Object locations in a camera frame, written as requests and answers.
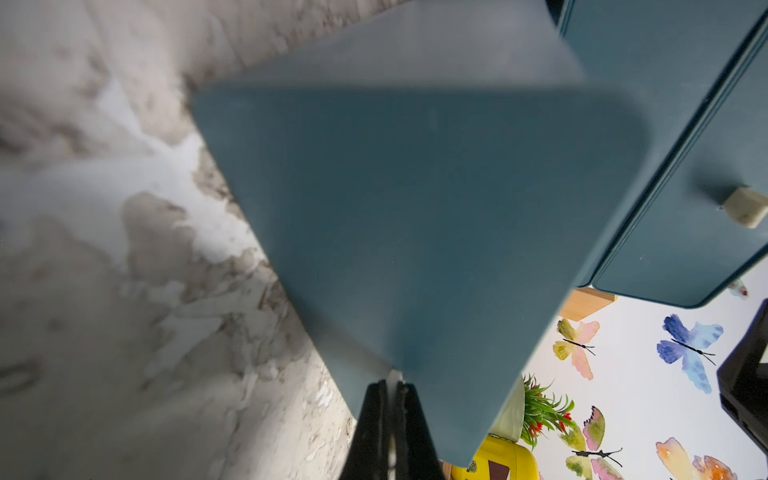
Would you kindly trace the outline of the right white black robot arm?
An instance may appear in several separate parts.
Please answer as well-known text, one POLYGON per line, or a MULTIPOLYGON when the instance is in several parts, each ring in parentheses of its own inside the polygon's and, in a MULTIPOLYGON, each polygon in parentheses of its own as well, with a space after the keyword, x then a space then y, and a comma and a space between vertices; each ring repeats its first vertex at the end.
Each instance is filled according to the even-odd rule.
POLYGON ((767 300, 717 370, 721 407, 767 455, 767 300))

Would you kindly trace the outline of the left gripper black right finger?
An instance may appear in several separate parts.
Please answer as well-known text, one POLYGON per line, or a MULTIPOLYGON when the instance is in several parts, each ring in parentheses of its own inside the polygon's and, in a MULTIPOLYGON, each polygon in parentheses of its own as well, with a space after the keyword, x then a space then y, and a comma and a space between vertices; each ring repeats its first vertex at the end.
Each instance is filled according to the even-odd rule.
POLYGON ((413 384, 400 382, 394 397, 394 478, 397 480, 443 480, 442 464, 413 384))

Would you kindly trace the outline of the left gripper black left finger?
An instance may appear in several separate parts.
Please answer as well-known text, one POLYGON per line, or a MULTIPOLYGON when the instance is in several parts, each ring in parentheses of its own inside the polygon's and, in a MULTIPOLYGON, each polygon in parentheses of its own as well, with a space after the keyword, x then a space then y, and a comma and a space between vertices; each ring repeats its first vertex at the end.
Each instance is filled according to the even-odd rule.
POLYGON ((365 392, 340 480, 386 479, 390 450, 389 392, 385 380, 365 392))

